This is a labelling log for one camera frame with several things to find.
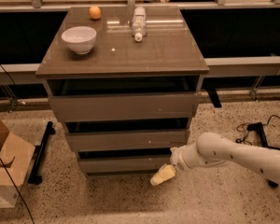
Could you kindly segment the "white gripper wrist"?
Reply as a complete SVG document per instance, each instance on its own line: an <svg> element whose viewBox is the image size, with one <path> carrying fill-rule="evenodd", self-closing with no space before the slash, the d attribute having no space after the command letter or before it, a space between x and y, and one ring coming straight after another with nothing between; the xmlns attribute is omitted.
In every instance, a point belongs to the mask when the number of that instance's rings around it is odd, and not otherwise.
<svg viewBox="0 0 280 224"><path fill-rule="evenodd" d="M182 156L182 148L181 147L171 147L171 157L170 163L172 164L164 164L160 170L154 174L154 176L150 179L150 184L152 186L158 186L159 184L175 177L176 171L184 172L187 168L187 165L184 162Z"/></svg>

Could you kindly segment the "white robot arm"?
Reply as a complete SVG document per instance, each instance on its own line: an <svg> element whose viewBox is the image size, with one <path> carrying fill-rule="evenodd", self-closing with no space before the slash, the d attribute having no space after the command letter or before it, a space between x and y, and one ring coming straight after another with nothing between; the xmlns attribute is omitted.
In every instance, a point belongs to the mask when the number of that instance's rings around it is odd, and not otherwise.
<svg viewBox="0 0 280 224"><path fill-rule="evenodd" d="M203 133L191 145L171 147L170 163L150 179L152 186L173 178L177 172L196 167L218 167L227 161L280 185L280 150L237 144L217 133Z"/></svg>

